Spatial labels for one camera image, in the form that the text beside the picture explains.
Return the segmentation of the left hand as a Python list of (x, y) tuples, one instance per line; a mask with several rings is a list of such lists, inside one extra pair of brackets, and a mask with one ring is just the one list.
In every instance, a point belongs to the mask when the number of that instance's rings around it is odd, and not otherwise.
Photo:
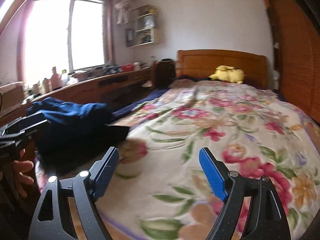
[(11, 163), (12, 174), (15, 181), (15, 187), (17, 192), (23, 198), (27, 197), (27, 193), (22, 185), (33, 185), (34, 179), (26, 175), (34, 168), (34, 164), (29, 160), (15, 160)]

